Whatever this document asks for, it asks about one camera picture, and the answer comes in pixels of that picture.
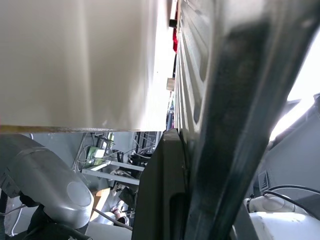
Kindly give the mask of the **green electronics board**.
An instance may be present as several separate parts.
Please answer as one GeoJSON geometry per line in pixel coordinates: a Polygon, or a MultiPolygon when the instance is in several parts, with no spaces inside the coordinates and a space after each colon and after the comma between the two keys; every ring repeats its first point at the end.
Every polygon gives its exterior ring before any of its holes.
{"type": "Polygon", "coordinates": [[[87,152],[85,165],[86,166],[97,166],[103,163],[106,150],[90,146],[87,152]]]}

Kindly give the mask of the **white metal frame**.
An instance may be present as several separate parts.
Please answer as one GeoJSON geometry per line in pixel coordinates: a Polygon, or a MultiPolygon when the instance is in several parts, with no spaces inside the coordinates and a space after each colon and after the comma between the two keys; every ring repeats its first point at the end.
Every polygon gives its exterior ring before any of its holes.
{"type": "Polygon", "coordinates": [[[103,179],[107,179],[109,181],[117,181],[125,184],[130,184],[134,186],[138,186],[140,184],[140,180],[138,177],[132,176],[132,173],[142,173],[144,171],[143,166],[136,166],[128,163],[122,163],[112,160],[107,160],[105,163],[100,165],[93,165],[88,168],[84,168],[81,170],[82,174],[99,177],[103,179]],[[117,167],[117,169],[107,170],[104,172],[104,169],[107,167],[117,167]]]}

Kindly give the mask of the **red and white shoe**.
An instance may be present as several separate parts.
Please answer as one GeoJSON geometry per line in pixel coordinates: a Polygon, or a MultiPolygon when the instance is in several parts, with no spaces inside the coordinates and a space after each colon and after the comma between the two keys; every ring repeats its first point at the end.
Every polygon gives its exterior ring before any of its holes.
{"type": "Polygon", "coordinates": [[[110,212],[115,215],[115,219],[118,222],[129,226],[130,219],[127,217],[127,214],[125,213],[124,204],[125,204],[125,202],[123,200],[120,200],[116,205],[114,205],[110,209],[110,212]]]}

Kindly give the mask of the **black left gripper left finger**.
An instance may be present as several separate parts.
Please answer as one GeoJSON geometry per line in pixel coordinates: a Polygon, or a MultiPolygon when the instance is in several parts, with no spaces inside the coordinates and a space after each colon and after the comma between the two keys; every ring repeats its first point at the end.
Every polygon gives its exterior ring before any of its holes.
{"type": "Polygon", "coordinates": [[[131,240],[183,240],[186,188],[184,144],[173,128],[141,174],[131,240]]]}

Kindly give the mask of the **brown cardboard panel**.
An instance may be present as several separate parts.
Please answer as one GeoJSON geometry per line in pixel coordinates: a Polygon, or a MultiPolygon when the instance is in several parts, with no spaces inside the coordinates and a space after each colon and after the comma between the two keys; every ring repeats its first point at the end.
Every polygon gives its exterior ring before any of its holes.
{"type": "Polygon", "coordinates": [[[110,191],[111,191],[111,188],[108,187],[108,188],[94,192],[93,208],[101,212],[107,201],[110,191]]]}

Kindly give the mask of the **white rounded housing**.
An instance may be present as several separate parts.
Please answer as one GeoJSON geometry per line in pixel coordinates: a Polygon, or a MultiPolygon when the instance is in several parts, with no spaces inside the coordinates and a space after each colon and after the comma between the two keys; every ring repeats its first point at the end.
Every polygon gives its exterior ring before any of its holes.
{"type": "Polygon", "coordinates": [[[285,195],[245,198],[228,240],[320,240],[320,219],[285,195]]]}

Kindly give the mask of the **silver robot body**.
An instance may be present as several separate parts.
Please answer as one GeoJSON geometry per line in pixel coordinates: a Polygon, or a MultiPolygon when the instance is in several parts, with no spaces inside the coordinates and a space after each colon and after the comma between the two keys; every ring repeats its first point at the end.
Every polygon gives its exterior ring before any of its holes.
{"type": "Polygon", "coordinates": [[[0,189],[28,207],[42,205],[53,221],[73,229],[90,220],[94,198],[54,152],[22,134],[0,134],[0,189]]]}

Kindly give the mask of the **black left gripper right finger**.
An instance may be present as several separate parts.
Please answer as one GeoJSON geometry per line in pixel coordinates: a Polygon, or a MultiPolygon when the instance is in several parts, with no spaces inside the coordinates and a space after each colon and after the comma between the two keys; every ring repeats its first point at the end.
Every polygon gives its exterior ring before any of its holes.
{"type": "Polygon", "coordinates": [[[184,240],[226,240],[320,27],[320,0],[179,0],[184,240]]]}

